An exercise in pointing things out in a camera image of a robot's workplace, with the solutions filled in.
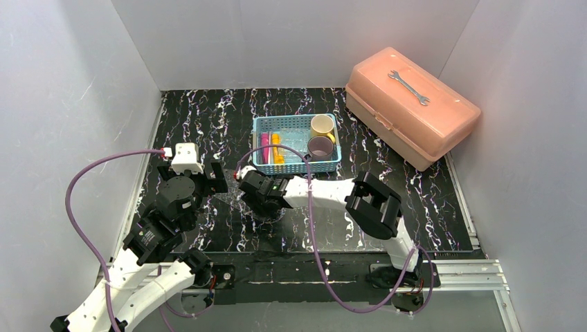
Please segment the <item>purple mug black rim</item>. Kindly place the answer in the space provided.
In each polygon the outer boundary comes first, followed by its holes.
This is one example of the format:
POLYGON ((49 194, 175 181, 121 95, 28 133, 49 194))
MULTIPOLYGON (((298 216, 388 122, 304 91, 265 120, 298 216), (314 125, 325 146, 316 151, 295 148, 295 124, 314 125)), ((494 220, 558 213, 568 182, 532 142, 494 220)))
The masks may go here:
POLYGON ((334 143, 326 136, 315 136, 307 143, 307 153, 311 162, 331 160, 334 149, 334 143))

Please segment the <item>blue plastic basket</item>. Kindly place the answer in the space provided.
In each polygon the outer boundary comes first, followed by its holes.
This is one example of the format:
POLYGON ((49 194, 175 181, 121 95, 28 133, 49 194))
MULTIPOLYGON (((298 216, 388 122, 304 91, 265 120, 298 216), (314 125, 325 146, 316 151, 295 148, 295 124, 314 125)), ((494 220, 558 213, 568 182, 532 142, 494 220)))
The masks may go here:
POLYGON ((273 136, 279 136, 281 145, 290 147, 298 153, 308 154, 307 143, 311 139, 311 121, 314 114, 300 114, 292 116, 264 116, 253 119, 253 147, 261 150, 251 154, 253 164, 266 175, 304 174, 305 164, 295 153, 279 148, 277 152, 283 157, 283 163, 273 160, 274 153, 267 147, 273 141, 273 136))

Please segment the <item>yellow mug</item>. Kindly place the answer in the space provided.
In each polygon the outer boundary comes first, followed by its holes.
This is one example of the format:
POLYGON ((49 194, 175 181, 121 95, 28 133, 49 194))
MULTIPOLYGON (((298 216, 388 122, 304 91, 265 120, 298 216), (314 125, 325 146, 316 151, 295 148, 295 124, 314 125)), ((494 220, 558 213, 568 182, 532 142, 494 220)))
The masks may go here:
POLYGON ((310 122, 311 137, 326 137, 336 143, 334 120, 327 114, 315 115, 310 122))

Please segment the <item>clear glass tray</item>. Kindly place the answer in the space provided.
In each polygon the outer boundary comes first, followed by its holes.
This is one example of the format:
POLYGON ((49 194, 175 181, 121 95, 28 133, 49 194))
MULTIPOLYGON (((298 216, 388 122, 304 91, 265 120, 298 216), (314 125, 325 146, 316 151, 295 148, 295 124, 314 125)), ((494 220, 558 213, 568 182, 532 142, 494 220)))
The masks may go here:
POLYGON ((234 179, 234 169, 223 169, 224 178, 227 183, 228 191, 225 193, 215 194, 213 199, 222 202, 223 206, 237 212, 244 220, 254 221, 256 223, 275 223, 281 221, 285 216, 284 212, 273 214, 270 217, 262 216, 252 210, 243 200, 243 191, 238 188, 239 183, 234 179))

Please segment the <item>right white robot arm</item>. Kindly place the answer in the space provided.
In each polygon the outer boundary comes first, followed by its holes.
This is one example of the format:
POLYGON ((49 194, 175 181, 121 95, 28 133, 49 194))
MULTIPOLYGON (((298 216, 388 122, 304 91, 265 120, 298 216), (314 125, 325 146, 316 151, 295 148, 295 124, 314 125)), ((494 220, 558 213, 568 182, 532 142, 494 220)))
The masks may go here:
POLYGON ((254 213, 274 218, 283 209, 302 207, 345 212, 363 233, 381 240, 394 268, 420 274, 422 258, 405 225, 401 197, 370 172, 323 181, 293 175, 271 178, 247 166, 234 177, 243 202, 254 213))

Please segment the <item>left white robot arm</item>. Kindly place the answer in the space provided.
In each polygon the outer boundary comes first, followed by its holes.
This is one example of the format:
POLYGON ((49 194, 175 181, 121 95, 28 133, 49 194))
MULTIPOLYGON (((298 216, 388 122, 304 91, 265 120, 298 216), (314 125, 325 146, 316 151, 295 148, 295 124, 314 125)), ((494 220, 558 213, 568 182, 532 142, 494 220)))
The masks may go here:
POLYGON ((214 287, 222 276, 196 248, 185 251, 152 281, 145 278, 183 243, 186 232, 195 229, 207 198, 228 191, 222 164, 217 159, 191 166, 166 162, 158 171, 161 188, 124 238, 103 278, 74 312, 51 322, 52 331, 132 331, 153 310, 191 286, 206 289, 205 303, 213 304, 214 287))

